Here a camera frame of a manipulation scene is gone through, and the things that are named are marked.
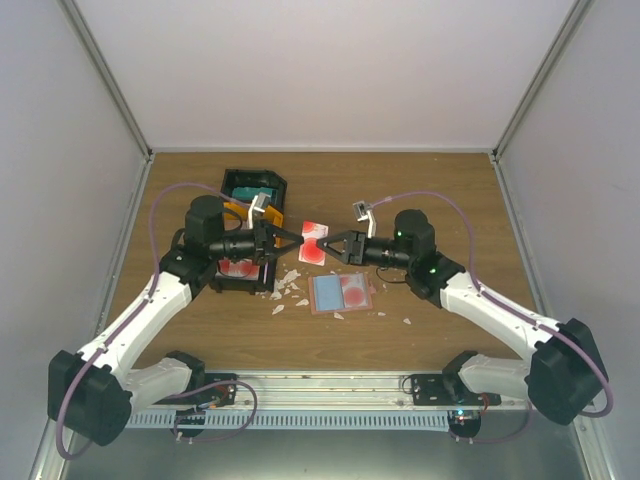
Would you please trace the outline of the black bin with red cards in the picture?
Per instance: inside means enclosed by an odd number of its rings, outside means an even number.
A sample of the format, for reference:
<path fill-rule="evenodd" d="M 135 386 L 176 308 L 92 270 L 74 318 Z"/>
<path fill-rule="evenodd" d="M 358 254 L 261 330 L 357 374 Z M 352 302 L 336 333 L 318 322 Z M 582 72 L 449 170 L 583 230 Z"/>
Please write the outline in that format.
<path fill-rule="evenodd" d="M 232 262 L 221 259 L 210 287 L 217 293 L 241 291 L 251 295 L 272 292 L 275 286 L 277 261 L 256 265 L 249 259 Z"/>

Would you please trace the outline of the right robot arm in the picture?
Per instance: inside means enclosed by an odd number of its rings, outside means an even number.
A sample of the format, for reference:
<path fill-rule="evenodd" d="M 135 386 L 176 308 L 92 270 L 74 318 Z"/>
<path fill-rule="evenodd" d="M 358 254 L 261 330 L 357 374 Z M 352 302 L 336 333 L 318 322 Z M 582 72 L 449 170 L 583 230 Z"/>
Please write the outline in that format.
<path fill-rule="evenodd" d="M 398 213 L 390 238 L 348 230 L 317 245 L 347 265 L 404 271 L 416 297 L 471 321 L 517 354 L 515 360 L 473 352 L 456 357 L 443 371 L 443 393 L 451 403 L 464 405 L 477 393 L 505 395 L 527 400 L 548 420 L 568 425 L 588 415 L 599 393 L 612 395 L 586 324 L 540 315 L 482 284 L 470 268 L 438 250 L 435 229 L 422 211 Z"/>

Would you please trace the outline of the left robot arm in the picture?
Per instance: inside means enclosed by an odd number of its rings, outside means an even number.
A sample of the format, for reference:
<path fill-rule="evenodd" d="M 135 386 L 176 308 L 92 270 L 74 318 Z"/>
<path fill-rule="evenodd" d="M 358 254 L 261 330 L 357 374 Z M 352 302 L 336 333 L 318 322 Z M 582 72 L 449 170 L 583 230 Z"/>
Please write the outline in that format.
<path fill-rule="evenodd" d="M 264 265 L 304 242 L 253 215 L 239 217 L 238 226 L 228 230 L 225 218 L 231 212 L 219 196 L 195 198 L 170 250 L 154 258 L 154 272 L 137 298 L 77 352 L 62 350 L 50 361 L 47 413 L 63 458 L 74 456 L 65 446 L 66 431 L 106 446 L 141 410 L 177 400 L 199 409 L 206 392 L 224 395 L 236 384 L 235 378 L 207 384 L 203 363 L 183 352 L 145 369 L 134 367 L 168 322 L 215 280 L 222 261 Z"/>

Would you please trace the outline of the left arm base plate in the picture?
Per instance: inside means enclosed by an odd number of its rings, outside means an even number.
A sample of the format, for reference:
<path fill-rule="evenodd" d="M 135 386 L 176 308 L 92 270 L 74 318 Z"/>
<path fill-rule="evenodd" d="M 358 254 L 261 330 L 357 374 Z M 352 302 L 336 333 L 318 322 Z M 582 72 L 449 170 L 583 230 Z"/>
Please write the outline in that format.
<path fill-rule="evenodd" d="M 200 378 L 192 378 L 185 389 L 185 393 L 191 392 L 186 397 L 169 397 L 164 402 L 176 405 L 191 405 L 198 408 L 223 407 L 233 405 L 236 397 L 236 385 L 231 383 L 237 380 L 235 373 L 204 373 Z"/>

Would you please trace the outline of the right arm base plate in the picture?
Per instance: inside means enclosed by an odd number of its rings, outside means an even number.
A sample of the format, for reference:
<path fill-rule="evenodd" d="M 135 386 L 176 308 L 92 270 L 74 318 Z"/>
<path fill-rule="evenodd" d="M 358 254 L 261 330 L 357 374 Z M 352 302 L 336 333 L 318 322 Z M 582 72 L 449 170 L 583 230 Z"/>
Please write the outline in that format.
<path fill-rule="evenodd" d="M 486 398 L 471 392 L 456 375 L 441 373 L 413 374 L 409 376 L 409 388 L 413 403 L 417 406 L 462 406 L 483 407 L 500 405 L 497 394 L 489 393 Z"/>

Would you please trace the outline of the yellow bin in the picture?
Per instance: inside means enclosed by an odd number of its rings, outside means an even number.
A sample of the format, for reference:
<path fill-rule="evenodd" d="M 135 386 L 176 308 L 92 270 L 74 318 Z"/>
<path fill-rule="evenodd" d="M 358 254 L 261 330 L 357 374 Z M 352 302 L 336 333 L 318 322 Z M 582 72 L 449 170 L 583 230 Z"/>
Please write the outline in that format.
<path fill-rule="evenodd" d="M 249 206 L 247 204 L 238 205 L 236 203 L 225 201 L 223 205 L 225 208 L 223 212 L 223 220 L 226 230 L 249 228 L 247 223 Z M 260 219 L 264 219 L 278 227 L 282 227 L 284 223 L 283 214 L 273 206 L 268 206 L 265 212 L 261 214 Z"/>

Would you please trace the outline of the red credit card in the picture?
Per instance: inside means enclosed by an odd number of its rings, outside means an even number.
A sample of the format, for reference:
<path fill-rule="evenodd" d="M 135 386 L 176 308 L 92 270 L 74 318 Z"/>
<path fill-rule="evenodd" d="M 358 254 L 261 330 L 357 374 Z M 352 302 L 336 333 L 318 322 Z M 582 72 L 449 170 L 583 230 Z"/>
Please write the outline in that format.
<path fill-rule="evenodd" d="M 365 308 L 370 305 L 369 287 L 364 274 L 341 275 L 340 284 L 345 309 Z"/>

